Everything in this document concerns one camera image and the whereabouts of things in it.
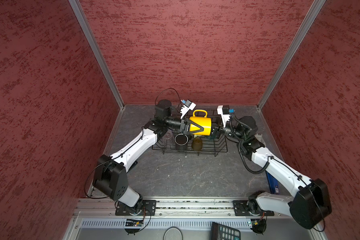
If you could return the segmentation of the black mug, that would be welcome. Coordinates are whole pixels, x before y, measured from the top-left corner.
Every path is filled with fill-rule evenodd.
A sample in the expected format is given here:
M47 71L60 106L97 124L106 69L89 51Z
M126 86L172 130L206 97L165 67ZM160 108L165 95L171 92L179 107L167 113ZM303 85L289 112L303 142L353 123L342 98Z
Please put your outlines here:
M177 151L188 150L189 137L185 134L178 134L175 136L175 149Z

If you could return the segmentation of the yellow mug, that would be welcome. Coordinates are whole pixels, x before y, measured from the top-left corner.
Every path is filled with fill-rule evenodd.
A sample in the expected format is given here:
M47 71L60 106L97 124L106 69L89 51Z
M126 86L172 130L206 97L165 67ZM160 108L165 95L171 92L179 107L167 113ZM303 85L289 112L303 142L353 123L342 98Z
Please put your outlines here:
M194 110L193 115L189 118L189 120L191 122L190 125L204 128L202 133L193 135L209 136L211 134L212 119L208 117L208 112L206 110Z

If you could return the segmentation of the olive green glass cup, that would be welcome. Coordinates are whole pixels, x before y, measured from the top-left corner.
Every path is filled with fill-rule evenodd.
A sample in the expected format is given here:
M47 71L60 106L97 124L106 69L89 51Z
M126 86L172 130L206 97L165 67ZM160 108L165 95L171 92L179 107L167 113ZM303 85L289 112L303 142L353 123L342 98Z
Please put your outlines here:
M203 141L200 137L196 137L192 141L192 150L196 152L200 152L203 148Z

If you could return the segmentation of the clear glass tumbler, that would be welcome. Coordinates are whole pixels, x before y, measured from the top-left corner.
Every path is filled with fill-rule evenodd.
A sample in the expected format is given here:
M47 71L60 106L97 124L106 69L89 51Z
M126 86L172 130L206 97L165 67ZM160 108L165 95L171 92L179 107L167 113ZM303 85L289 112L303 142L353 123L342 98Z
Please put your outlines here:
M164 136L163 136L163 142L165 144L170 144L173 140L173 134L171 132L167 132Z

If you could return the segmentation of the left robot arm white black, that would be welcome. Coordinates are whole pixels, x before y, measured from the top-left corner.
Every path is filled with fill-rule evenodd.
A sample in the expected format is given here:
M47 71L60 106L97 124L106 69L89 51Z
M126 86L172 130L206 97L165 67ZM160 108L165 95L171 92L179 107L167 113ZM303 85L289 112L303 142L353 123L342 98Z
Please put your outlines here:
M110 199L121 202L137 214L143 208L143 197L134 191L128 182L127 173L135 165L137 159L151 146L155 145L169 129L178 132L175 137L180 145L188 143L189 135L210 135L212 120L208 116L192 115L186 118L189 110L197 112L195 104L182 101L181 116L172 115L173 106L169 100L160 100L155 105L155 116L146 123L141 132L118 152L98 159L94 169L92 185Z

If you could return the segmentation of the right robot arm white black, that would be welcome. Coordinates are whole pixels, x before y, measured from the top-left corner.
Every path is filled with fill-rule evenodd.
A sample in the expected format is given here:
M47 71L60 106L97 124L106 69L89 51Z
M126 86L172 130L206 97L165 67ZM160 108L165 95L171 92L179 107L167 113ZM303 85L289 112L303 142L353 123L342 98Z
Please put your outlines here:
M248 198L247 211L254 216L265 211L293 218L305 229L316 229L332 213L329 190L320 179L312 180L274 155L255 134L258 130L253 117L238 119L235 114L221 114L217 131L237 140L239 156L252 174L269 173L289 195L258 191Z

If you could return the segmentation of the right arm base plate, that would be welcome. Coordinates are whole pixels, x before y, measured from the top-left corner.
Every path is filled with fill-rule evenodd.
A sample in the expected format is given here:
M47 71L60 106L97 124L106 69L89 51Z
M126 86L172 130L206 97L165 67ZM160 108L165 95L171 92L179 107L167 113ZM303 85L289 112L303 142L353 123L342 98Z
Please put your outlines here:
M247 200L235 200L233 201L233 209L235 216L241 217L269 217L274 216L275 213L272 211L263 211L263 210L250 210Z

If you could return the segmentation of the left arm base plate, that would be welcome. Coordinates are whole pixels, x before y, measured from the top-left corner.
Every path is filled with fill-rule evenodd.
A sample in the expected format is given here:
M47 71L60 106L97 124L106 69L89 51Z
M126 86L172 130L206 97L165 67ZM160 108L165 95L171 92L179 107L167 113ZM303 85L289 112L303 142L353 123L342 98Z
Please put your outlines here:
M143 216L148 214L148 216L154 216L156 211L156 200L139 200L137 204L133 207L117 202L116 203L116 216Z

